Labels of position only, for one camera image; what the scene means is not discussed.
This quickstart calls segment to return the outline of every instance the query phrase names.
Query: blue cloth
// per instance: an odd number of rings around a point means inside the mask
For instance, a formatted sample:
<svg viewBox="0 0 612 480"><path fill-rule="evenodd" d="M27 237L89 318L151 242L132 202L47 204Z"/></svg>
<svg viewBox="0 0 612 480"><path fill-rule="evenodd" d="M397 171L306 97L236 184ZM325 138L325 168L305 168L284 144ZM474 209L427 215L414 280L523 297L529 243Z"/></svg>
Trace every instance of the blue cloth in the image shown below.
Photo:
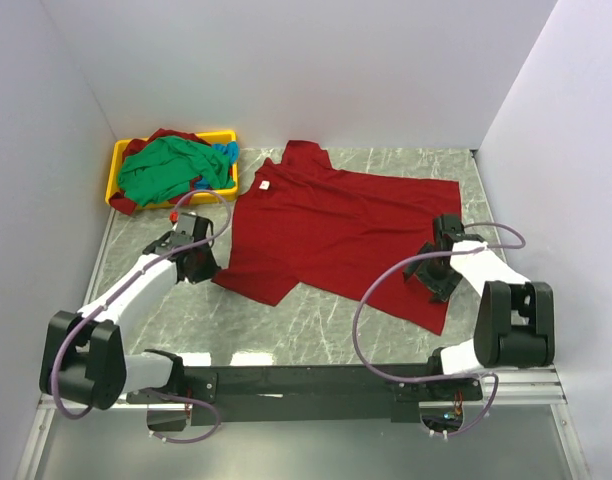
<svg viewBox="0 0 612 480"><path fill-rule="evenodd" d="M237 161L237 157L239 157L239 146L237 145L237 142L229 142L226 145L222 143L214 143L213 148L226 155L230 159L231 166ZM195 188L208 190L210 189L210 185L208 184L208 180L202 178L201 180L195 182Z"/></svg>

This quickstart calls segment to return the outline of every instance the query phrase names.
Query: yellow plastic bin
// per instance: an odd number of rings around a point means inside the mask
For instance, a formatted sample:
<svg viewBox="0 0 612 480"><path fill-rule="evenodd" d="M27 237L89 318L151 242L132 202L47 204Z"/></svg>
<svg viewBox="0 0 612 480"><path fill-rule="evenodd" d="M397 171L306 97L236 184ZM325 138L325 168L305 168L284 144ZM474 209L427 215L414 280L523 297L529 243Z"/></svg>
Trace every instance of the yellow plastic bin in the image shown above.
<svg viewBox="0 0 612 480"><path fill-rule="evenodd" d="M221 132L207 132L207 133L196 133L199 138L202 140L206 140L211 145L213 143L223 143L227 144L228 142L234 142L237 140L237 136L235 132L232 130L223 130ZM113 150L113 159L110 163L110 174L108 175L108 185L106 186L106 203L110 205L110 199L113 195L119 192L119 186L117 185L117 176L119 175L119 170L122 168L122 153L126 149L128 142L130 142L132 138L125 138L124 140L120 140L115 143L115 149ZM235 186L232 188L225 188L222 190L215 190L216 193L219 193L222 197L224 197L229 202L234 201L237 198L237 192L239 190L239 180L237 178L237 162L233 164L231 167L233 170L233 180L235 181ZM213 197L210 193L196 193L190 199L191 205L197 205L199 203L216 203L218 200ZM157 203L157 204L149 204L145 207L137 206L137 210L143 210L148 208L171 208L173 205L169 202Z"/></svg>

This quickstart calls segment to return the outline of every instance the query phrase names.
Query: green shirt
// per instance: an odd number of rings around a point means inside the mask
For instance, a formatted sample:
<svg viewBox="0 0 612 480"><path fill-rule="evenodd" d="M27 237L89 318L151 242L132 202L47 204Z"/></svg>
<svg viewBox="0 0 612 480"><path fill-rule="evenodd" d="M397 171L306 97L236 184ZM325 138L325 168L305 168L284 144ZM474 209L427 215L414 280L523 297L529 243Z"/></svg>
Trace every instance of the green shirt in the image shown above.
<svg viewBox="0 0 612 480"><path fill-rule="evenodd" d="M160 137L126 157L117 184L124 196L140 206L161 203L187 193L190 181L202 177L212 189L231 188L230 160L202 143L180 137Z"/></svg>

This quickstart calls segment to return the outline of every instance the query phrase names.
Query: gray marble surface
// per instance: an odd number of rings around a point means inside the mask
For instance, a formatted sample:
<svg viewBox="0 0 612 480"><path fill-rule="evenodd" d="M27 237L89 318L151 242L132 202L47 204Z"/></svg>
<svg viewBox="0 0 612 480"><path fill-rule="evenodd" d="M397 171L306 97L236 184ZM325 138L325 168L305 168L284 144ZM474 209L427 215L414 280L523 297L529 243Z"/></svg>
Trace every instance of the gray marble surface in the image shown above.
<svg viewBox="0 0 612 480"><path fill-rule="evenodd" d="M240 192L250 187L266 157L279 162L283 149L244 149L239 159ZM372 174L457 180L464 223L491 221L486 195L468 150L410 148L332 148L333 166ZM193 207L218 226L223 207ZM134 264L143 247L170 228L168 210L149 210L128 217L116 213L93 297L113 285ZM479 228L498 241L492 228ZM226 266L230 228L217 239L214 254ZM351 343L351 318L357 302L303 284L277 307L262 305L211 282L178 284L135 331L125 336L127 353L159 348L178 353L209 353L213 365L358 363ZM472 336L479 297L461 282L450 300L446 326L436 336L405 320L371 307L364 309L361 344L373 362L425 362L437 347Z"/></svg>

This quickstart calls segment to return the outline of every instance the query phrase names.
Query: red shirt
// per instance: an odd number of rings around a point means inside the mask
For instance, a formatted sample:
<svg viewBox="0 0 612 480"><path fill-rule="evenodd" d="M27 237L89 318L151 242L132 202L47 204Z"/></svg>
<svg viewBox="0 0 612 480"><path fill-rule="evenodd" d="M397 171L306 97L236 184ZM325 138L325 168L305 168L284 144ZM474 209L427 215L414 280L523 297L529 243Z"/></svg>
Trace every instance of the red shirt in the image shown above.
<svg viewBox="0 0 612 480"><path fill-rule="evenodd" d="M457 182L335 170L316 143L290 141L281 164L267 158L237 200L230 265L213 281L269 305L298 282L360 300L433 241L436 216L460 212ZM447 304L430 297L416 278L393 274L368 304L439 335Z"/></svg>

